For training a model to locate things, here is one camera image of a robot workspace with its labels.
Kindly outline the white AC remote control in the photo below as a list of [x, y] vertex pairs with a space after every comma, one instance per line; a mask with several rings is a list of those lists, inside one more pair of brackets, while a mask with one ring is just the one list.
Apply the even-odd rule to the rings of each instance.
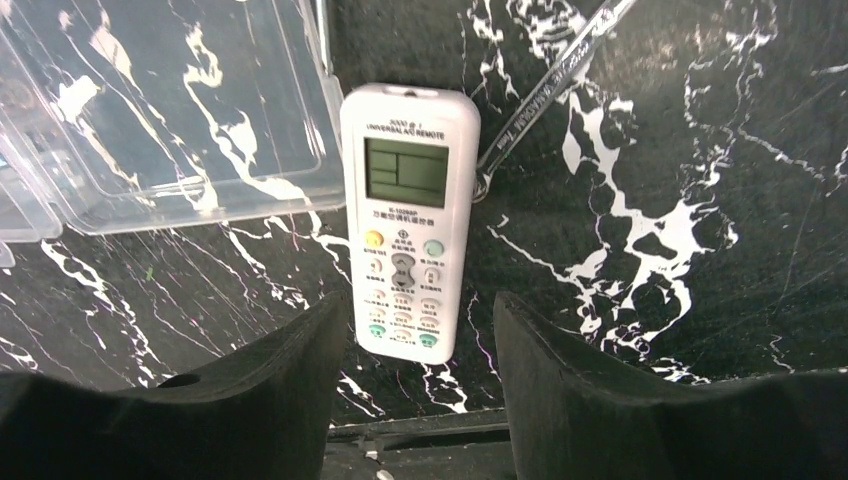
[[340, 112], [355, 337], [428, 365], [455, 350], [481, 118], [452, 90], [371, 83]]

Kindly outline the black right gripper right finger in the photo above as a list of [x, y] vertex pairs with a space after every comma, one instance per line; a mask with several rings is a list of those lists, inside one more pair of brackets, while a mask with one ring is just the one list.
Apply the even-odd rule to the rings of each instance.
[[847, 377], [778, 374], [700, 386], [625, 364], [517, 295], [493, 308], [521, 479], [843, 479]]

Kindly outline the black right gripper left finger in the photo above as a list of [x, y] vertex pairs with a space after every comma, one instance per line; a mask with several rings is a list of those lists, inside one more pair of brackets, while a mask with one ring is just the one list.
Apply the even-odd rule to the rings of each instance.
[[333, 293], [284, 327], [154, 388], [1, 377], [5, 479], [316, 479], [347, 346]]

